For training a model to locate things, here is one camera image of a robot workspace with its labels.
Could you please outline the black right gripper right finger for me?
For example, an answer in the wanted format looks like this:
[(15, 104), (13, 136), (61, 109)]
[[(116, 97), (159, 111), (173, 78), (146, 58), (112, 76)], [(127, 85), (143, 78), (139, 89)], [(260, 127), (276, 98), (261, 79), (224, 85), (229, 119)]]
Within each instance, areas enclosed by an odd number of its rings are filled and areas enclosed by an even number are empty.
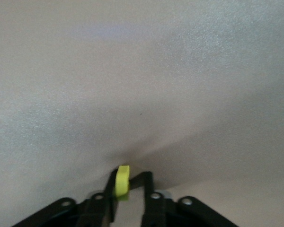
[(165, 227), (165, 197), (162, 193), (155, 191), (152, 172), (141, 172), (130, 179), (130, 190), (140, 187), (143, 187), (144, 193), (144, 213), (141, 227)]

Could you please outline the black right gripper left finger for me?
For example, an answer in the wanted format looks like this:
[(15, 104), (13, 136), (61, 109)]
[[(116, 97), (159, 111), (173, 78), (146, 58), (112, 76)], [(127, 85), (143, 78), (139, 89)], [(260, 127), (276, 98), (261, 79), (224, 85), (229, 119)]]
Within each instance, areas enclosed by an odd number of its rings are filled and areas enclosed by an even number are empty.
[(78, 227), (109, 227), (115, 221), (118, 201), (115, 196), (115, 169), (102, 192), (93, 194), (79, 215)]

